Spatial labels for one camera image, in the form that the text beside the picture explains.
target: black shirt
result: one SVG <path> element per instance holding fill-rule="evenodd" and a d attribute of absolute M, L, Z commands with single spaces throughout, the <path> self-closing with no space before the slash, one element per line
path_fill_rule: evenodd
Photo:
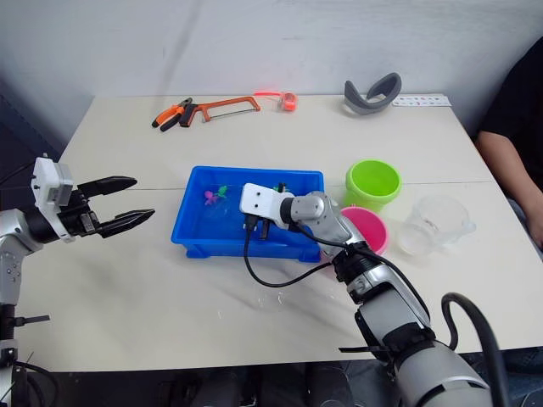
<path fill-rule="evenodd" d="M 511 140 L 543 191 L 543 37 L 509 72 L 480 130 Z"/>

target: transparent cup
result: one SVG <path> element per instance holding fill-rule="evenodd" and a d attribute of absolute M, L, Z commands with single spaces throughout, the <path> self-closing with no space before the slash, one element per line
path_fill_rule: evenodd
<path fill-rule="evenodd" d="M 466 208 L 454 198 L 427 196 L 413 206 L 398 232 L 398 244 L 409 254 L 429 254 L 475 228 Z"/>

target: person's arm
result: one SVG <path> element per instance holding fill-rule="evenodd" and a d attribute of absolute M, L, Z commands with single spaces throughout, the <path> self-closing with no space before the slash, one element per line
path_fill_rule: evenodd
<path fill-rule="evenodd" d="M 532 181 L 512 142 L 504 136 L 481 131 L 475 143 L 500 185 L 526 214 L 529 234 L 543 247 L 543 192 Z"/>

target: black cable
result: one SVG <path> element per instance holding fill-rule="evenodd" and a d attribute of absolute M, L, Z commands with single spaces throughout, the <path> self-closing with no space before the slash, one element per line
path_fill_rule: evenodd
<path fill-rule="evenodd" d="M 32 376 L 27 376 L 26 380 L 28 381 L 31 389 L 34 390 L 34 394 L 37 397 L 37 403 L 40 405 L 40 407 L 45 407 L 45 395 L 43 395 L 42 388 L 40 387 L 36 379 Z"/>
<path fill-rule="evenodd" d="M 289 280 L 288 282 L 280 282 L 280 283 L 272 283 L 272 282 L 265 282 L 264 280 L 261 280 L 256 274 L 255 272 L 253 271 L 253 268 L 251 267 L 251 264 L 249 263 L 249 241 L 250 241 L 250 238 L 251 238 L 251 232 L 253 230 L 253 228 L 249 228 L 246 226 L 246 235 L 245 235 L 245 244 L 244 244 L 244 261 L 245 261 L 245 265 L 247 266 L 247 270 L 249 271 L 249 274 L 251 275 L 251 277 L 253 277 L 259 284 L 262 284 L 263 286 L 266 286 L 266 287 L 271 287 L 271 288 L 282 288 L 282 287 L 286 287 L 286 286 L 290 286 L 292 284 L 295 284 L 296 282 L 299 282 L 303 279 L 305 279 L 306 277 L 309 277 L 311 274 L 319 271 L 320 269 L 324 269 L 325 267 L 328 267 L 329 265 L 332 265 L 331 263 L 324 263 L 322 265 L 318 265 L 317 267 L 313 267 L 311 270 L 308 270 L 307 272 L 305 272 L 304 274 L 302 274 L 301 276 L 298 276 L 292 280 Z"/>
<path fill-rule="evenodd" d="M 28 167 L 34 165 L 36 161 L 32 161 L 30 163 L 26 163 L 25 165 L 21 165 L 17 170 L 10 172 L 6 176 L 0 179 L 0 185 L 2 185 L 4 182 L 9 181 L 11 178 L 19 174 L 20 172 L 26 170 Z"/>
<path fill-rule="evenodd" d="M 298 231 L 302 235 L 307 236 L 309 239 L 314 240 L 317 243 L 326 244 L 328 246 L 334 246 L 336 248 L 345 248 L 345 249 L 348 248 L 347 244 L 345 243 L 332 242 L 330 240 L 324 240 L 324 239 L 321 239 L 320 237 L 313 236 L 306 229 L 304 229 L 303 226 L 300 226 L 297 223 L 293 223 L 292 225 L 294 225 L 294 227 L 296 227 L 296 229 L 298 229 Z"/>
<path fill-rule="evenodd" d="M 296 223 L 294 223 L 294 226 L 298 229 L 298 231 L 300 233 L 307 236 L 309 239 L 314 240 L 315 242 L 318 242 L 318 243 L 321 243 L 321 244 L 326 244 L 328 246 L 335 246 L 336 248 L 344 248 L 346 250 L 349 249 L 349 245 L 347 245 L 345 243 L 338 243 L 338 242 L 332 242 L 332 241 L 329 241 L 329 240 L 324 240 L 324 239 L 321 239 L 319 237 L 313 236 L 308 231 L 306 231 L 303 226 L 300 226 L 300 225 L 298 225 Z M 415 296 L 417 301 L 419 303 L 421 303 L 424 311 L 428 315 L 428 319 L 430 318 L 430 312 L 428 311 L 428 307 L 426 306 L 426 303 L 424 303 L 423 298 L 420 296 L 420 294 L 415 289 L 415 287 L 411 284 L 411 282 L 409 280 L 407 280 L 406 275 L 404 273 L 402 273 L 401 270 L 394 263 L 392 263 L 390 260 L 388 260 L 388 259 L 386 259 L 384 257 L 379 256 L 378 254 L 374 253 L 372 250 L 363 250 L 363 249 L 360 249 L 360 248 L 353 248 L 353 249 L 358 254 L 361 254 L 363 256 L 367 256 L 367 257 L 369 257 L 371 259 L 374 259 L 374 260 L 376 260 L 376 261 L 378 261 L 380 263 L 384 263 L 388 267 L 390 267 L 392 270 L 394 270 L 396 272 L 396 274 L 398 274 L 398 276 L 400 276 L 400 278 L 403 280 L 403 282 L 413 292 L 413 295 Z"/>
<path fill-rule="evenodd" d="M 471 300 L 458 293 L 447 293 L 441 299 L 441 310 L 443 311 L 449 331 L 451 331 L 451 345 L 449 345 L 449 348 L 454 350 L 458 344 L 458 331 L 452 319 L 451 303 L 460 305 L 473 323 L 475 331 L 477 331 L 481 348 L 483 349 L 484 362 L 488 371 L 492 405 L 495 407 L 510 406 L 511 400 L 509 399 L 506 368 L 489 322 Z"/>
<path fill-rule="evenodd" d="M 51 401 L 51 404 L 49 404 L 49 407 L 55 407 L 57 405 L 57 400 L 59 399 L 59 382 L 57 381 L 57 378 L 53 376 L 53 373 L 43 369 L 40 366 L 31 365 L 30 363 L 21 362 L 19 360 L 16 360 L 14 362 L 14 365 L 24 367 L 25 369 L 28 369 L 30 371 L 35 371 L 36 373 L 40 373 L 41 375 L 49 379 L 49 381 L 53 384 L 53 387 L 54 387 L 53 401 Z"/>

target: pink cup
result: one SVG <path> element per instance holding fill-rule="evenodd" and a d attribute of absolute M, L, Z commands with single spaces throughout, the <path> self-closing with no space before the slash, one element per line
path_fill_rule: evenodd
<path fill-rule="evenodd" d="M 341 209 L 341 214 L 353 222 L 371 250 L 383 254 L 389 244 L 389 231 L 381 218 L 371 210 L 358 206 Z"/>

